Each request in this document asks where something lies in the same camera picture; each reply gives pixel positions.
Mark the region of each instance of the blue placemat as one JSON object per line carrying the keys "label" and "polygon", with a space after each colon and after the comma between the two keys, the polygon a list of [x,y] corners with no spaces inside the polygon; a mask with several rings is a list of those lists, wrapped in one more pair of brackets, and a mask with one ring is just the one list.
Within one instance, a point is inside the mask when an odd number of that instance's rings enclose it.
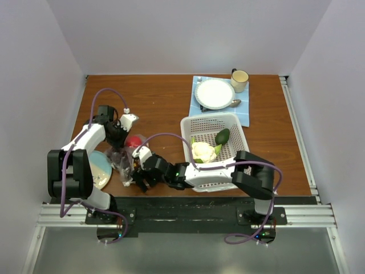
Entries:
{"label": "blue placemat", "polygon": [[[242,102],[238,107],[225,107],[221,110],[209,110],[207,112],[201,112],[200,110],[200,104],[198,101],[196,101],[195,98],[195,88],[197,86],[197,80],[198,77],[201,77],[202,81],[208,80],[208,79],[214,79],[213,77],[206,77],[206,76],[194,76],[193,77],[193,86],[192,86],[192,98],[190,101],[190,109],[189,109],[189,116],[199,115],[199,114],[209,114],[213,112],[232,112],[237,115],[238,119],[241,122],[241,125],[244,127],[250,126],[250,118],[249,118],[249,85],[250,83],[247,83],[245,90],[241,93],[235,93],[235,99],[241,99]],[[230,79],[223,79],[223,78],[216,78],[221,79],[227,83],[230,84]]]}

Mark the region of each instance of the white wall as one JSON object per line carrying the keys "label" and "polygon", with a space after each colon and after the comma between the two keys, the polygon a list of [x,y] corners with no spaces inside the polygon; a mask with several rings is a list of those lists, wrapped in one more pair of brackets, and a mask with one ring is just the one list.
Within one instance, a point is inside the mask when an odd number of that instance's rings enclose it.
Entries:
{"label": "white wall", "polygon": [[330,0],[48,0],[86,74],[292,71]]}
{"label": "white wall", "polygon": [[47,193],[47,153],[70,139],[83,75],[45,0],[0,4],[0,273],[21,273]]}
{"label": "white wall", "polygon": [[289,77],[319,194],[365,273],[365,2],[333,0]]}

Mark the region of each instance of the blue plate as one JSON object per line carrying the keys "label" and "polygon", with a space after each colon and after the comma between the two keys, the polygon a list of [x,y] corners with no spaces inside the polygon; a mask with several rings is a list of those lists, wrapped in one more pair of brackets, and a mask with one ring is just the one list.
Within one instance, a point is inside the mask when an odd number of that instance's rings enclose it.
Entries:
{"label": "blue plate", "polygon": [[102,189],[107,185],[112,176],[112,167],[108,163],[107,157],[100,151],[93,151],[89,157],[94,186]]}

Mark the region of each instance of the cauliflower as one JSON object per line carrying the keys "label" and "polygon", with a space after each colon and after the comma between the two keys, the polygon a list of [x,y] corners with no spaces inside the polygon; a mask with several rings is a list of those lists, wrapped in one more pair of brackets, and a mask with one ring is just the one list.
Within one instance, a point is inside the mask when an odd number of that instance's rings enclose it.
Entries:
{"label": "cauliflower", "polygon": [[220,151],[222,145],[212,147],[205,142],[192,142],[193,158],[196,163],[211,163]]}

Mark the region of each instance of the white mug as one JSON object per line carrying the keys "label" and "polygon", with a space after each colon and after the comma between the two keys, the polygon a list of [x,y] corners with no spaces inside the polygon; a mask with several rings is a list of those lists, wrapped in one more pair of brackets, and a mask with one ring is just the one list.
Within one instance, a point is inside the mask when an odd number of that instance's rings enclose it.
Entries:
{"label": "white mug", "polygon": [[230,76],[230,84],[232,85],[235,93],[243,92],[248,81],[249,75],[246,71],[236,70],[235,68],[232,70],[232,74]]}

